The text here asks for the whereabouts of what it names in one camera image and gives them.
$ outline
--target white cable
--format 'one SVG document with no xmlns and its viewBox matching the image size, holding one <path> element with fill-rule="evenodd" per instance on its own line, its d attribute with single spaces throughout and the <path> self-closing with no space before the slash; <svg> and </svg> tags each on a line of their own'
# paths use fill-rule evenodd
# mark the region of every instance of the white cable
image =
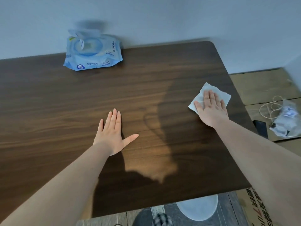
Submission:
<svg viewBox="0 0 301 226">
<path fill-rule="evenodd" d="M 279 104 L 279 103 L 277 103 L 277 101 L 274 99 L 274 98 L 276 98 L 276 97 L 281 98 L 281 101 L 284 100 L 283 97 L 281 97 L 281 96 L 279 96 L 279 95 L 276 95 L 276 96 L 273 97 L 272 102 L 265 103 L 264 105 L 262 105 L 262 106 L 259 108 L 259 113 L 260 113 L 260 115 L 262 115 L 264 118 L 273 120 L 273 119 L 276 119 L 277 117 L 279 117 L 279 115 L 276 116 L 276 117 L 272 117 L 272 113 L 273 113 L 273 112 L 282 109 L 282 105 Z M 266 117 L 266 116 L 263 115 L 263 114 L 261 113 L 261 111 L 260 111 L 261 108 L 262 108 L 263 106 L 265 106 L 265 105 L 266 105 L 266 107 L 267 107 L 267 109 L 268 109 L 268 112 L 269 112 L 270 117 Z"/>
</svg>

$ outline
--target finger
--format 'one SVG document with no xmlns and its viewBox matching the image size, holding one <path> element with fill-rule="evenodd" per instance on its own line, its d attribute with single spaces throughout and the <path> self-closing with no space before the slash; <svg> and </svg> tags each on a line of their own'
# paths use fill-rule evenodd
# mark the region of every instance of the finger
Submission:
<svg viewBox="0 0 301 226">
<path fill-rule="evenodd" d="M 103 119 L 101 119 L 99 122 L 98 131 L 100 131 L 100 132 L 103 131 Z"/>
<path fill-rule="evenodd" d="M 133 134 L 133 135 L 125 138 L 124 140 L 122 140 L 123 148 L 125 148 L 130 142 L 134 141 L 138 136 L 139 136 L 139 134 Z"/>
<path fill-rule="evenodd" d="M 120 113 L 120 111 L 117 112 L 115 130 L 121 131 L 121 113 Z"/>
<path fill-rule="evenodd" d="M 117 109 L 113 109 L 113 114 L 112 114 L 112 117 L 111 117 L 109 128 L 112 128 L 112 129 L 115 128 L 116 118 L 117 118 Z"/>
<path fill-rule="evenodd" d="M 109 112 L 108 118 L 106 120 L 106 124 L 104 125 L 104 128 L 103 128 L 104 130 L 109 128 L 111 117 L 112 117 L 112 112 Z"/>
<path fill-rule="evenodd" d="M 213 93 L 212 90 L 209 90 L 209 98 L 210 98 L 210 103 L 211 103 L 212 105 L 216 105 L 214 93 Z"/>
<path fill-rule="evenodd" d="M 217 95 L 217 93 L 214 93 L 214 97 L 215 97 L 216 105 L 221 108 L 222 105 L 221 105 L 221 102 L 219 100 L 219 96 Z"/>
<path fill-rule="evenodd" d="M 224 100 L 221 100 L 221 106 L 222 106 L 222 110 L 227 111 Z"/>
<path fill-rule="evenodd" d="M 195 107 L 197 108 L 197 112 L 198 112 L 198 114 L 200 114 L 201 112 L 203 112 L 204 110 L 203 110 L 203 107 L 202 107 L 202 105 L 201 105 L 201 103 L 200 102 L 198 102 L 198 101 L 194 101 L 194 105 L 195 105 Z"/>
<path fill-rule="evenodd" d="M 209 98 L 209 91 L 204 91 L 204 108 L 209 107 L 211 105 L 210 98 Z"/>
</svg>

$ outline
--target wet wipes package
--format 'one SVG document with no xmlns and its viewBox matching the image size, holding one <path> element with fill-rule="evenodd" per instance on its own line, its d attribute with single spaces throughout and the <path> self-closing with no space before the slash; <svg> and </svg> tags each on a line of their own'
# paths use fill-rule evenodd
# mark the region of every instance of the wet wipes package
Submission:
<svg viewBox="0 0 301 226">
<path fill-rule="evenodd" d="M 64 66 L 73 70 L 111 67 L 122 61 L 120 41 L 99 30 L 68 30 Z"/>
</svg>

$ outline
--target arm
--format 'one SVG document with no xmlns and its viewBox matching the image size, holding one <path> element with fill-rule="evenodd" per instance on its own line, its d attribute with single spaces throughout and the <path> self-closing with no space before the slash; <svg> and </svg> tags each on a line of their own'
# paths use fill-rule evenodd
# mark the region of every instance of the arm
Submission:
<svg viewBox="0 0 301 226">
<path fill-rule="evenodd" d="M 32 197 L 1 225 L 75 225 L 110 155 L 121 151 L 139 135 L 121 138 L 121 114 L 110 112 L 101 119 L 93 145 Z"/>
<path fill-rule="evenodd" d="M 272 219 L 282 225 L 301 222 L 301 157 L 230 121 L 223 100 L 204 93 L 201 120 L 213 127 L 240 170 L 264 200 Z"/>
</svg>

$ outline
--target wooden table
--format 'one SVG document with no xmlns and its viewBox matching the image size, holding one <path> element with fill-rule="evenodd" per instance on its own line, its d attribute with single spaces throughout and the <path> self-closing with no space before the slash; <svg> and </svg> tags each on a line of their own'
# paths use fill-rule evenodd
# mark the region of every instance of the wooden table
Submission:
<svg viewBox="0 0 301 226">
<path fill-rule="evenodd" d="M 250 186 L 188 108 L 205 82 L 232 95 L 231 120 L 255 131 L 211 42 L 125 49 L 114 67 L 75 72 L 64 54 L 1 60 L 0 220 L 80 156 L 117 108 L 137 140 L 108 159 L 93 216 Z"/>
</svg>

